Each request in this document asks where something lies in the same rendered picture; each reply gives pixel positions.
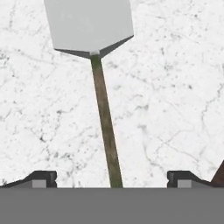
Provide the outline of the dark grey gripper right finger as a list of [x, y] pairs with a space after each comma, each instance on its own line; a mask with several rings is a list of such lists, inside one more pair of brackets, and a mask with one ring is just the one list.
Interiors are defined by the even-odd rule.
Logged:
[[208, 188], [213, 185], [195, 176], [190, 171], [168, 171], [168, 188]]

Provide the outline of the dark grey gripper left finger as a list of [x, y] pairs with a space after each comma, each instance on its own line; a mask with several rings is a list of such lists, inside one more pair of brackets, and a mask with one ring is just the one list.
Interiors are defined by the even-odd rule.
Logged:
[[0, 188], [56, 188], [56, 178], [56, 171], [33, 171], [23, 179], [0, 185]]

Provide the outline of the dark brown object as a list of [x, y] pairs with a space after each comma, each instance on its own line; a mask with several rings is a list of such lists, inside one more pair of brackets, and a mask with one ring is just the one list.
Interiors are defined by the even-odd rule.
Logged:
[[224, 160], [214, 174], [211, 184], [215, 187], [224, 187]]

